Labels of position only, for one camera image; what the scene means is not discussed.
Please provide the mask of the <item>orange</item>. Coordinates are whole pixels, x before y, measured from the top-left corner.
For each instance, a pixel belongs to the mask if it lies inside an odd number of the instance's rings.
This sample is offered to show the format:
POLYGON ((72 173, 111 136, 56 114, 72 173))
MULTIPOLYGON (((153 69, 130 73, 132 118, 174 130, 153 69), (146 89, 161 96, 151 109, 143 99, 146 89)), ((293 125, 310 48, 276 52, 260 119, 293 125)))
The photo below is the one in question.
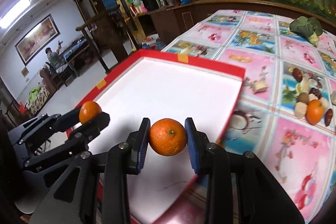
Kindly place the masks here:
POLYGON ((150 128, 149 144, 161 156, 175 156, 187 145, 187 133, 178 121, 164 118, 150 128))
POLYGON ((312 100, 307 105, 306 120, 309 124, 318 124, 323 117, 323 105, 319 100, 312 100))
POLYGON ((102 113, 102 109, 98 103, 87 101, 80 108, 79 121, 81 124, 85 124, 100 113, 102 113))

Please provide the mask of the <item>beige cube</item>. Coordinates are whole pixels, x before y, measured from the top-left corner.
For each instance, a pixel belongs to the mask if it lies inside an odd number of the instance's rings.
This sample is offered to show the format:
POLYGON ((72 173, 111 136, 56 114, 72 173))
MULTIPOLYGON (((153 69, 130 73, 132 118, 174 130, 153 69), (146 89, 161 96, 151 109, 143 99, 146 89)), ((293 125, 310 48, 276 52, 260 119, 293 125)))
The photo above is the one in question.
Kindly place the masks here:
POLYGON ((263 93, 267 91, 267 89, 268 89, 268 85, 265 80, 256 81, 252 85, 252 91, 254 94, 263 93))

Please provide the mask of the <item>brown round kiwi fruit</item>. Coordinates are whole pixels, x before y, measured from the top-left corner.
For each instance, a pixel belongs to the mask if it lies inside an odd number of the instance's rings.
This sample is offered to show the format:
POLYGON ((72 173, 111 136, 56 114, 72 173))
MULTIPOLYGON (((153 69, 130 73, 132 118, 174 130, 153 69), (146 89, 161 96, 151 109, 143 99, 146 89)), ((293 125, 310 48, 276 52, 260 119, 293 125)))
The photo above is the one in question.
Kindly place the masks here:
POLYGON ((302 102, 304 104, 308 104, 310 102, 309 100, 309 94, 307 94, 306 92, 301 92, 297 98, 296 98, 297 102, 302 102))

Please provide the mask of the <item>red date top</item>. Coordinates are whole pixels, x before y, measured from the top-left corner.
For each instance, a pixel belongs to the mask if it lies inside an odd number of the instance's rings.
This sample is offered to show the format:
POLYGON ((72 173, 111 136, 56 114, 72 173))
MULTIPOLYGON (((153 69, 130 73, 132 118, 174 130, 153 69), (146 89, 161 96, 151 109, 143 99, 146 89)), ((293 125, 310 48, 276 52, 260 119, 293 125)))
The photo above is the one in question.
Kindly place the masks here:
POLYGON ((298 68, 294 68, 292 71, 292 76, 294 77, 294 79, 300 83, 303 79, 303 74, 302 71, 299 70, 298 68))

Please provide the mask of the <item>dark red date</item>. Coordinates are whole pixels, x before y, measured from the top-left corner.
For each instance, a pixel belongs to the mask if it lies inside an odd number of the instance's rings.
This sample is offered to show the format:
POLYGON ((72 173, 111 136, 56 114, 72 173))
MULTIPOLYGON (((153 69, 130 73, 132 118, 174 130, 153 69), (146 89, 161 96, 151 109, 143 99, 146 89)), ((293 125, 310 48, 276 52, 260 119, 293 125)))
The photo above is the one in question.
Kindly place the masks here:
POLYGON ((309 94, 314 94, 318 99, 322 97, 320 90, 317 88, 311 88, 309 94))

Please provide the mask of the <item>seated person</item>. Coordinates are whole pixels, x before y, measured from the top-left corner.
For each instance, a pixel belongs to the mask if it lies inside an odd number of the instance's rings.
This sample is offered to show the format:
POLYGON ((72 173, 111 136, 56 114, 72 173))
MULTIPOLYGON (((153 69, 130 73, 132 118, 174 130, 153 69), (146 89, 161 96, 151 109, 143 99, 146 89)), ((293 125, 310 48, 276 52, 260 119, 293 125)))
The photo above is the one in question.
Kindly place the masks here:
POLYGON ((59 55, 60 46, 56 51, 52 51, 50 47, 46 48, 46 55, 50 65, 55 69, 56 73, 63 73, 68 67, 66 61, 59 55))

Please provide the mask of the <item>dark desk table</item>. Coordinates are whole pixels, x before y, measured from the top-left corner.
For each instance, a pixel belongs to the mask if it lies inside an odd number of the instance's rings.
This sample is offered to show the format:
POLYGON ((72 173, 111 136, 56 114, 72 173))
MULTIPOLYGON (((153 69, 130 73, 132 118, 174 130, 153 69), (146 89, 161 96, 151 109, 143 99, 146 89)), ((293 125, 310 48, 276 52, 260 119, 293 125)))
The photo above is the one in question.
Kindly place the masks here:
POLYGON ((79 58, 87 49, 89 44, 84 36, 75 39, 71 44, 64 48, 60 56, 73 70, 76 77, 80 76, 79 70, 75 67, 75 60, 79 58))

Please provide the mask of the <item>colourful fruit print tablecloth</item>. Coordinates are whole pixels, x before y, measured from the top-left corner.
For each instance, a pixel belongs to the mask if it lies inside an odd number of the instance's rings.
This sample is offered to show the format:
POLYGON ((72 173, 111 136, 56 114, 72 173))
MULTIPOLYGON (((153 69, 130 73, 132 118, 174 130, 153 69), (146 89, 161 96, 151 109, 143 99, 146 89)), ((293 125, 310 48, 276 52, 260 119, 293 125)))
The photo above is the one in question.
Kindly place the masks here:
POLYGON ((267 12, 218 10, 163 46, 164 52, 220 61, 245 69, 241 96, 220 143, 250 150, 269 168, 311 223, 335 189, 335 34, 323 31, 317 47, 290 31, 291 18, 267 12), (294 68, 302 71, 298 83, 294 68), (252 85, 265 80, 267 91, 252 85), (309 124, 294 114, 297 96, 320 90, 333 110, 309 124))

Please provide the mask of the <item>wooden chair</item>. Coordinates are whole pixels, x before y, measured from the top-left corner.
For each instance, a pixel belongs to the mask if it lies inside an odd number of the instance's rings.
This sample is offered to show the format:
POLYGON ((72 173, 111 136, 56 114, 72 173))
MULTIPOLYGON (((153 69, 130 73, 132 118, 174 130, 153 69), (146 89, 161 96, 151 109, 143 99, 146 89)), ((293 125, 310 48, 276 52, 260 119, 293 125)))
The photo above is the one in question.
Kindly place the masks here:
POLYGON ((129 55, 123 46, 124 42, 122 36, 117 33, 118 28, 113 25, 113 17, 111 13, 113 13, 113 16, 117 19, 117 23, 121 23, 121 29, 126 32, 133 45, 132 49, 139 50, 141 47, 126 24, 120 11, 120 5, 99 12, 85 21, 83 25, 75 28, 76 31, 82 32, 84 38, 86 38, 89 48, 104 68, 106 75, 110 73, 112 68, 109 68, 101 57, 99 46, 111 50, 118 64, 123 62, 129 55))

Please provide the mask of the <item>ceiling light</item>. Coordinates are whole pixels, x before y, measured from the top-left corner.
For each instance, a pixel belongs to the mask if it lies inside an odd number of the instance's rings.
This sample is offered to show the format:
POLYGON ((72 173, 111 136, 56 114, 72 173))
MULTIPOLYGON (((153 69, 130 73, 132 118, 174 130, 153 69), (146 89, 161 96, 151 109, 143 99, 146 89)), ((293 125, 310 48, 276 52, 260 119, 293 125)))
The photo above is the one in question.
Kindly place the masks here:
POLYGON ((10 26, 18 16, 29 8, 30 5, 30 0, 19 0, 3 17, 1 17, 0 27, 2 29, 8 28, 8 26, 10 26))

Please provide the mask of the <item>green leafy vegetable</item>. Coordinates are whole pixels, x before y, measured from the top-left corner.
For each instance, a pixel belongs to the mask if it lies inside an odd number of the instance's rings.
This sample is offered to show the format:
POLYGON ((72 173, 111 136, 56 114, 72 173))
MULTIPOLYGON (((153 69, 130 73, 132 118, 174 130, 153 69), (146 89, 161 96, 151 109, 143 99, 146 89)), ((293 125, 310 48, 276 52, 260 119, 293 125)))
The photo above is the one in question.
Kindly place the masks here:
POLYGON ((290 23, 289 29, 305 38, 314 47, 318 46, 319 37, 323 34, 323 28, 315 17, 300 16, 290 23))

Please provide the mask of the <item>framed wall painting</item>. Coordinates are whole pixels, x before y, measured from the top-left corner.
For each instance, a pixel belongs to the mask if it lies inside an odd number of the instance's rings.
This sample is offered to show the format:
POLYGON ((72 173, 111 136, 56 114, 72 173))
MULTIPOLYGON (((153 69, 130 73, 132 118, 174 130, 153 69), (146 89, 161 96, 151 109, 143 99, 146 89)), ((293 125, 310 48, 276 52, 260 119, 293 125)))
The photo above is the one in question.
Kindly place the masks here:
POLYGON ((15 45, 23 64, 27 65, 49 42, 59 35, 60 31, 52 15, 47 15, 15 45))

